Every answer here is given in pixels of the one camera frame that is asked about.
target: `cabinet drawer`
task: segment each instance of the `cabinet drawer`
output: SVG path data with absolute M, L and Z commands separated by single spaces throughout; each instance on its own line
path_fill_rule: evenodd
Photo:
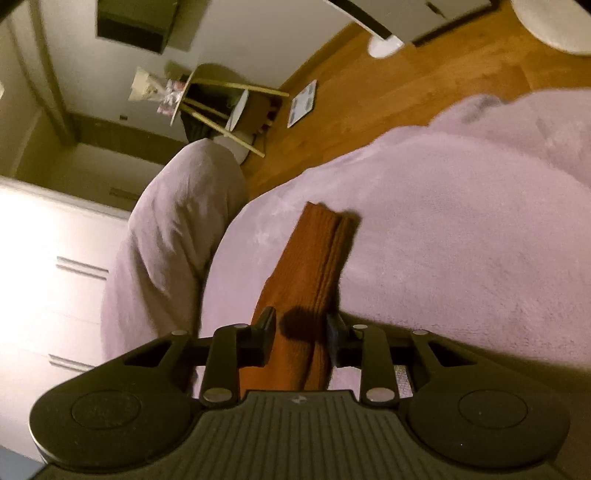
M 353 3 L 405 43 L 423 37 L 447 22 L 423 0 L 353 0 Z
M 51 284 L 48 286 L 48 309 L 78 320 L 100 323 L 100 305 L 107 273 L 75 263 L 56 258 Z
M 51 214 L 60 226 L 56 232 L 57 256 L 110 269 L 125 235 L 125 220 L 67 206 L 54 208 Z
M 39 312 L 22 318 L 11 328 L 11 335 L 6 340 L 45 356 L 93 367 L 103 363 L 100 325 L 56 312 Z
M 46 391 L 76 375 L 45 356 L 0 343 L 0 445 L 40 460 L 29 433 L 29 412 Z

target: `drawer handle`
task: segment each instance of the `drawer handle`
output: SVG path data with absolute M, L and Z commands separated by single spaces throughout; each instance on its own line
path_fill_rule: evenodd
M 92 365 L 75 362 L 74 360 L 68 360 L 67 358 L 62 358 L 52 354 L 49 354 L 49 363 L 51 363 L 54 367 L 59 367 L 78 373 L 85 373 L 88 372 L 88 370 L 92 370 L 94 368 Z
M 76 275 L 83 275 L 85 277 L 97 278 L 98 280 L 106 280 L 109 271 L 106 268 L 94 267 L 92 265 L 70 260 L 65 257 L 57 257 L 56 268 L 65 270 L 67 272 L 75 273 Z

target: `wooden floor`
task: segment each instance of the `wooden floor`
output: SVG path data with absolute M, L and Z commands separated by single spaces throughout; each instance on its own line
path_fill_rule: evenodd
M 288 102 L 242 164 L 251 197 L 362 147 L 401 125 L 427 125 L 442 109 L 474 93 L 513 100 L 551 87 L 591 87 L 591 58 L 553 50 L 519 23 L 509 2 L 421 46 L 376 60 L 369 34 L 354 26 L 349 41 L 299 78 L 297 94 L 318 80 L 314 111 L 287 129 Z

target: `baseboard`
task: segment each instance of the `baseboard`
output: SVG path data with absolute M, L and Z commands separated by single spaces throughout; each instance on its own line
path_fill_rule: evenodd
M 41 107 L 37 108 L 37 113 L 33 116 L 31 123 L 29 124 L 27 131 L 25 132 L 24 137 L 22 138 L 21 145 L 18 147 L 18 151 L 14 159 L 12 160 L 12 164 L 10 166 L 10 170 L 8 171 L 8 176 L 10 178 L 16 178 L 18 167 L 21 165 L 22 158 L 25 155 L 25 151 L 29 146 L 29 142 L 33 133 L 37 129 L 39 125 L 39 121 L 41 120 L 41 116 L 43 115 L 43 109 Z
M 329 57 L 345 45 L 356 35 L 361 32 L 365 32 L 356 23 L 350 23 L 343 30 L 332 37 L 327 43 L 325 43 L 319 50 L 316 51 L 308 60 L 306 60 L 300 68 L 298 68 L 284 83 L 281 85 L 280 90 L 283 92 L 289 92 L 293 89 L 298 82 L 305 77 L 308 73 L 314 70 L 318 65 L 323 63 Z

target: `white wall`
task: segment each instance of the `white wall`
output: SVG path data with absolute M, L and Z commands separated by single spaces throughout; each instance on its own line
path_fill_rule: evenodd
M 78 144 L 56 161 L 45 187 L 114 208 L 135 202 L 109 194 L 111 188 L 141 194 L 163 166 L 123 153 Z
M 48 48 L 71 112 L 185 141 L 180 121 L 150 102 L 128 102 L 137 66 L 164 76 L 174 60 L 192 69 L 221 64 L 254 83 L 277 87 L 349 19 L 322 0 L 211 0 L 188 52 L 163 55 L 95 37 L 96 0 L 40 0 Z
M 50 83 L 51 80 L 47 77 L 44 63 L 47 58 L 38 48 L 35 21 L 29 1 L 25 0 L 14 9 L 10 15 L 10 28 L 21 53 L 23 63 L 26 65 L 28 78 L 34 85 L 37 95 L 53 117 L 54 123 L 61 129 L 63 137 L 74 143 L 73 133 L 70 132 L 70 127 L 63 116 L 61 100 L 56 97 L 53 90 L 54 85 Z
M 28 86 L 6 22 L 0 24 L 0 82 L 5 88 L 0 99 L 0 175 L 8 176 L 20 161 L 41 107 Z
M 53 124 L 44 109 L 39 109 L 19 153 L 18 164 L 9 176 L 34 185 L 44 185 L 54 163 L 64 151 Z

